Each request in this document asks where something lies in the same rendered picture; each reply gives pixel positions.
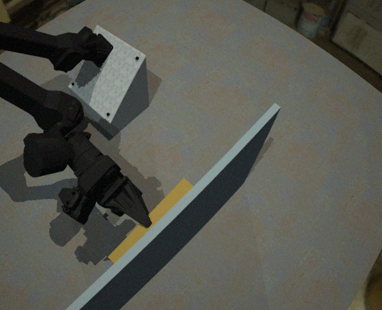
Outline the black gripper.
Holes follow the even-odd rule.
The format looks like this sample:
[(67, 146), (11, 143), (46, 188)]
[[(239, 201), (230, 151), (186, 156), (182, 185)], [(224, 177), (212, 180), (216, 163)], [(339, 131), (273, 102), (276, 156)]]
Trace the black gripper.
[[(143, 193), (120, 170), (109, 155), (103, 155), (99, 149), (88, 149), (74, 165), (77, 188), (91, 200), (95, 197), (100, 199), (99, 205), (112, 213), (118, 216), (127, 214), (148, 228), (152, 222)], [(93, 188), (97, 191), (95, 195), (91, 193)]]

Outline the dark grey flat panel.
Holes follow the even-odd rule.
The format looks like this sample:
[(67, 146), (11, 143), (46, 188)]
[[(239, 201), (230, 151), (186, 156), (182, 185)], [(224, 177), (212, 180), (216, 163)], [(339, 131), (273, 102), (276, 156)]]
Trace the dark grey flat panel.
[(120, 310), (242, 186), (274, 124), (258, 122), (142, 238), (65, 310)]

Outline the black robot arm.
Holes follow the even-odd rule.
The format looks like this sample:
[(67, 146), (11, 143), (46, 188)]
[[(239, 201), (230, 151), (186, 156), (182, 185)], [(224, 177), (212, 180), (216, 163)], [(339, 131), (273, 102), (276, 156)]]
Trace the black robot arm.
[[(112, 47), (112, 48), (111, 48)], [(67, 73), (81, 60), (101, 67), (114, 46), (101, 34), (84, 26), (79, 33), (53, 36), (0, 22), (0, 49), (47, 58), (54, 70)], [(0, 62), (0, 97), (32, 115), (43, 133), (24, 138), (24, 167), (32, 177), (62, 172), (88, 149), (91, 133), (72, 132), (84, 119), (81, 102), (70, 94), (46, 90)], [(69, 135), (67, 135), (69, 133)], [(84, 225), (100, 199), (87, 198), (77, 187), (58, 194), (63, 212)]]

